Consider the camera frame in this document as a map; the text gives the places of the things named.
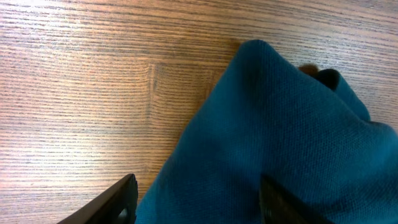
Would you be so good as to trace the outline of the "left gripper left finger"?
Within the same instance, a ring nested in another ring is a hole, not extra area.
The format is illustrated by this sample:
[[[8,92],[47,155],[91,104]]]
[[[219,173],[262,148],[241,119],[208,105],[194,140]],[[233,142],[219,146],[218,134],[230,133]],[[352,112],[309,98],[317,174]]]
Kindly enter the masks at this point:
[[[59,224],[135,224],[138,186],[128,174]]]

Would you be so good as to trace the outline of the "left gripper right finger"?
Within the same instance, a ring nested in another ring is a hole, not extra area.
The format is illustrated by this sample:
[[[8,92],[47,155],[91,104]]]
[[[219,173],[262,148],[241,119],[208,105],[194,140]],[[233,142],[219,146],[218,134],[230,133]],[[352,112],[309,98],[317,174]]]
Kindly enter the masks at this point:
[[[267,175],[261,179],[259,206],[263,224],[332,224]]]

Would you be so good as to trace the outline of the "blue polo shirt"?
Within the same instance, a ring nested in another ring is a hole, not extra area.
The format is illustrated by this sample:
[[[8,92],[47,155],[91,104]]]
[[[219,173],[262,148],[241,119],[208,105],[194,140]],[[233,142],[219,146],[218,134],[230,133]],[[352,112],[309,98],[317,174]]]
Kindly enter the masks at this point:
[[[243,43],[137,207],[138,223],[259,223],[268,175],[333,223],[397,222],[397,134],[343,77]]]

